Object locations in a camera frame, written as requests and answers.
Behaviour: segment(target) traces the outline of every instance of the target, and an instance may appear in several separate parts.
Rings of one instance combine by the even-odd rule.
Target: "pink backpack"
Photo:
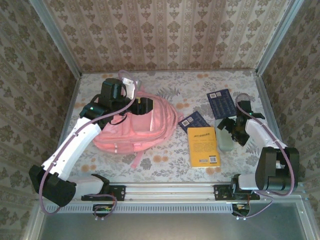
[[[97,148],[108,153],[137,153],[131,167],[136,168],[145,150],[169,139],[177,123],[183,118],[176,109],[164,98],[138,91],[137,97],[153,100],[153,110],[144,115],[126,113],[115,115],[111,125],[107,124],[98,136],[93,139]]]

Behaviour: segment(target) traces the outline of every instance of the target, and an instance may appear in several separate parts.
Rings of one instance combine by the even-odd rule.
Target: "patterned table surface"
[[[255,72],[245,71],[148,71],[135,72],[146,92],[167,99],[184,116],[198,111],[211,126],[215,119],[206,93],[228,88],[235,100],[240,93],[251,97],[254,112],[264,114],[255,83]],[[106,78],[116,73],[84,74],[74,105],[69,131],[75,125],[83,106],[100,93]],[[92,173],[108,178],[112,183],[152,182],[217,182],[229,181],[234,174],[254,173],[260,150],[250,138],[244,147],[234,144],[231,152],[220,153],[221,167],[191,168],[187,134],[178,126],[170,140],[147,150],[136,169],[131,163],[135,155],[110,154],[98,150],[91,142],[76,162],[71,176]]]

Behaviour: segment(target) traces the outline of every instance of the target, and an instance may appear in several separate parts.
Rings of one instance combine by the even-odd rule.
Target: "floral wallpaper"
[[[254,69],[289,0],[44,0],[83,73]]]
[[[215,118],[206,94],[222,89],[229,89],[233,100],[240,93],[248,93],[253,111],[264,114],[255,82],[257,75],[253,70],[147,71],[134,72],[133,75],[142,81],[147,93],[167,99],[185,117],[198,111],[211,126],[215,125]],[[102,82],[111,77],[117,77],[117,74],[82,75],[69,131],[82,108],[100,92]],[[132,169],[135,156],[106,153],[91,142],[75,163],[71,175],[95,173],[112,183],[229,182],[234,174],[255,172],[260,150],[252,139],[244,147],[234,143],[232,151],[220,152],[220,167],[192,168],[188,136],[177,126],[170,139],[146,150],[137,168]]]
[[[262,78],[320,226],[320,1],[304,1]]]
[[[76,80],[27,0],[0,1],[0,240],[37,198],[28,171],[57,147]]]

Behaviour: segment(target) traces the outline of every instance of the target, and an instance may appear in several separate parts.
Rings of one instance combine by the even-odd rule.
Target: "yellow book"
[[[220,156],[214,127],[188,127],[190,163],[193,168],[219,167]]]

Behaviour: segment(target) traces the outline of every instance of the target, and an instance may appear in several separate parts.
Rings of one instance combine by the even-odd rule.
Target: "dark blue card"
[[[187,116],[182,121],[178,122],[180,127],[187,134],[188,128],[201,128],[201,127],[210,127],[210,125],[206,122],[206,120],[200,115],[198,111],[195,111],[190,116]]]
[[[235,116],[236,106],[228,89],[207,93],[214,118],[224,119]]]

